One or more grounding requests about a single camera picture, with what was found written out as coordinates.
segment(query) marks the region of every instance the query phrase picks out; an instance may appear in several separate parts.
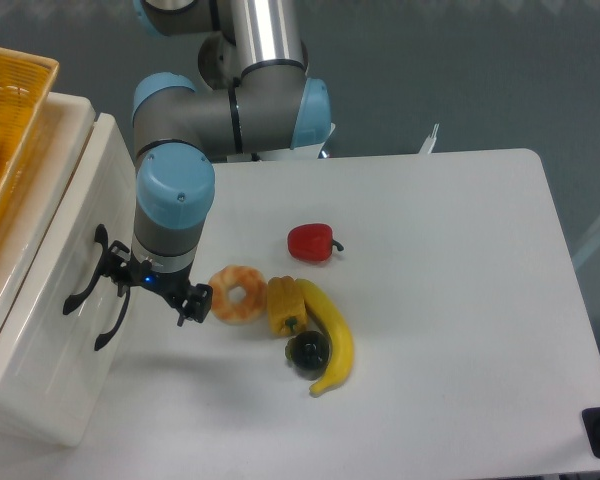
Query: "white tabletop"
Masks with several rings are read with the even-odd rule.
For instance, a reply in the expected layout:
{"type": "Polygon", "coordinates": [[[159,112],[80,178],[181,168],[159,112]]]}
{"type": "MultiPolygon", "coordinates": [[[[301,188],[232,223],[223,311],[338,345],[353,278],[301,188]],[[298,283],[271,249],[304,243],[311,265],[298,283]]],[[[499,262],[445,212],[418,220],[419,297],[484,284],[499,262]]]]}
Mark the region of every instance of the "white tabletop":
{"type": "Polygon", "coordinates": [[[350,323],[320,398],[266,321],[175,325],[142,292],[77,449],[0,436],[0,479],[488,478],[600,470],[600,359],[541,162],[526,150],[219,165],[192,280],[308,278],[350,323]],[[305,265],[288,231],[345,251],[305,265]]]}

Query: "wicker basket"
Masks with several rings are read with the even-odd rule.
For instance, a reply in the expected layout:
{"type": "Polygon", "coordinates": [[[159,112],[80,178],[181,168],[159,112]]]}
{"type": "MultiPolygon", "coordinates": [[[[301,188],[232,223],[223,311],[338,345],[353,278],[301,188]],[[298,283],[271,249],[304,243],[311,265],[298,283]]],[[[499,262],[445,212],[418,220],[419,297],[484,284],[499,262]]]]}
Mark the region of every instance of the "wicker basket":
{"type": "Polygon", "coordinates": [[[49,58],[0,48],[0,222],[26,169],[27,150],[58,66],[49,58]]]}

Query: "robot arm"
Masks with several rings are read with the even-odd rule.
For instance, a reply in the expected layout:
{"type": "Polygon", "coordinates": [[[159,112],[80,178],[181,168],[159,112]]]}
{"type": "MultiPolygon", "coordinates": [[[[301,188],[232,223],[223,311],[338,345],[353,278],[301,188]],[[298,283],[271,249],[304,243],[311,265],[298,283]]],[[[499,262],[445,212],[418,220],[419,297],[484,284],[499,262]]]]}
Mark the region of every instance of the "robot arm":
{"type": "MultiPolygon", "coordinates": [[[[212,292],[207,285],[191,286],[189,274],[215,194],[208,158],[323,143],[331,128],[329,97],[324,82],[305,75],[293,0],[134,4],[154,33],[222,29],[225,38],[235,38],[241,74],[228,89],[203,92],[172,73],[151,75],[138,85],[132,117],[137,201],[131,250],[120,242],[107,248],[106,234],[96,237],[103,258],[94,278],[110,277],[119,295],[141,286],[162,296],[180,313],[178,325],[184,319],[202,322],[212,292]]],[[[88,294],[70,297],[65,312],[88,294]]],[[[115,334],[123,316],[96,349],[115,334]]]]}

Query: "silver arm tube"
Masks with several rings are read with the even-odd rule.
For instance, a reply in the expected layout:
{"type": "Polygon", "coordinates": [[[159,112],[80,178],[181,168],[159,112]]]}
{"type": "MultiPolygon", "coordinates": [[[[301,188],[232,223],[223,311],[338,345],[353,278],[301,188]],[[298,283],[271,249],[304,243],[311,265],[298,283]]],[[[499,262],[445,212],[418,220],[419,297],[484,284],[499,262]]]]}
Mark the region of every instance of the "silver arm tube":
{"type": "Polygon", "coordinates": [[[243,71],[280,60],[304,66],[293,0],[232,0],[231,10],[243,71]]]}

